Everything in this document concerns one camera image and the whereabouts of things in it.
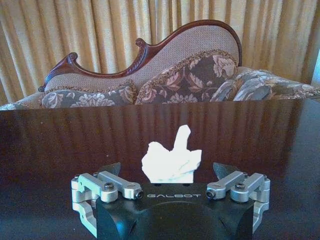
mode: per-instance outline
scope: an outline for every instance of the bolt head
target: bolt head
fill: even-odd
[[[212,190],[208,190],[206,192],[206,196],[208,197],[208,199],[213,199],[215,195],[216,195],[216,193]]]
[[[107,182],[104,184],[104,190],[112,190],[115,188],[115,185],[112,182]]]
[[[140,191],[140,192],[138,192],[138,193],[135,195],[135,197],[136,197],[137,199],[142,199],[143,196],[144,196],[144,192],[143,192],[143,191]]]
[[[236,189],[244,189],[246,186],[242,182],[238,182],[234,185]]]

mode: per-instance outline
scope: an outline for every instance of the beige upholstery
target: beige upholstery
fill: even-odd
[[[28,109],[41,109],[41,101],[44,98],[44,92],[36,92],[16,102],[16,104],[27,107]]]
[[[103,79],[84,76],[76,73],[66,73],[53,77],[45,87],[45,91],[59,87],[72,87],[90,89],[106,89],[124,83],[131,79],[139,90],[142,85],[163,70],[180,62],[181,60],[201,51],[220,49],[231,54],[239,62],[238,45],[234,37],[220,26],[203,25],[185,30],[172,39],[159,53],[144,67],[130,76],[112,79]]]

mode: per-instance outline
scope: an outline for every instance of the crumpled tissue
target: crumpled tissue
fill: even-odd
[[[199,167],[202,150],[187,149],[191,131],[188,125],[179,127],[171,151],[159,142],[149,143],[142,158],[142,171],[151,183],[193,183],[194,171]]]

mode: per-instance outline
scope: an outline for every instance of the silver metal bracket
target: silver metal bracket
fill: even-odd
[[[267,176],[254,173],[248,176],[245,172],[234,171],[217,182],[207,185],[206,195],[209,199],[223,199],[230,190],[230,197],[237,203],[254,200],[252,233],[262,221],[264,211],[269,209],[270,179]]]
[[[118,192],[126,199],[136,200],[143,197],[139,183],[129,182],[108,171],[95,176],[83,173],[71,180],[72,209],[79,212],[81,223],[97,237],[97,220],[93,214],[92,201],[100,197],[102,202],[112,203],[118,199]]]

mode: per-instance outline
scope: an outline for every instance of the sofa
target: sofa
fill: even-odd
[[[188,23],[158,44],[135,41],[138,55],[125,70],[102,74],[77,63],[71,52],[38,92],[1,110],[124,106],[312,98],[320,89],[262,69],[242,66],[236,32],[218,20]]]

